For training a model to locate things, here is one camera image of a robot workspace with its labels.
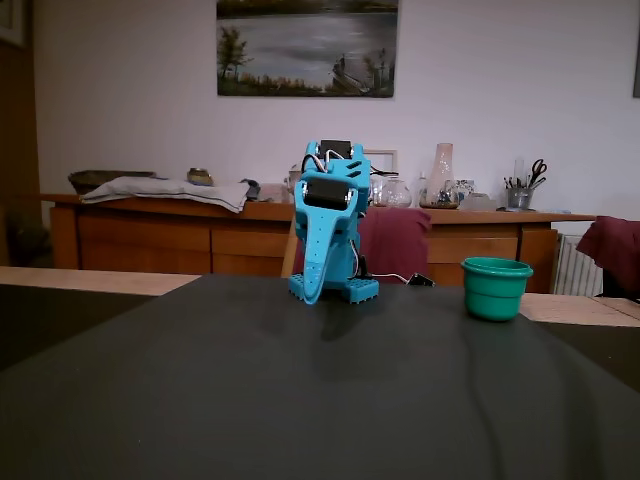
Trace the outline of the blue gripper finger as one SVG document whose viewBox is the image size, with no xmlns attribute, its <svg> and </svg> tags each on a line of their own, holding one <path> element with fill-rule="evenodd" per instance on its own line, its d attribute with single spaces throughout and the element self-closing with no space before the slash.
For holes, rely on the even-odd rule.
<svg viewBox="0 0 640 480">
<path fill-rule="evenodd" d="M 349 211 L 302 208 L 306 220 L 303 299 L 315 304 L 325 289 L 346 285 L 349 260 L 346 253 Z"/>
</svg>

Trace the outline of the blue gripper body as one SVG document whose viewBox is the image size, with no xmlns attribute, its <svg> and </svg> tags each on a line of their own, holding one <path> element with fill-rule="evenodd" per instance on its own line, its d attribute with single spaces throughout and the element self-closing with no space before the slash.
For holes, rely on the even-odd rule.
<svg viewBox="0 0 640 480">
<path fill-rule="evenodd" d="M 370 162 L 360 159 L 330 157 L 304 157 L 301 164 L 301 179 L 296 183 L 294 192 L 300 192 L 295 198 L 295 228 L 298 236 L 306 236 L 309 219 L 319 219 L 317 212 L 308 212 L 308 208 L 321 209 L 322 212 L 336 212 L 335 235 L 345 235 L 357 228 L 357 222 L 367 210 L 369 195 Z"/>
</svg>

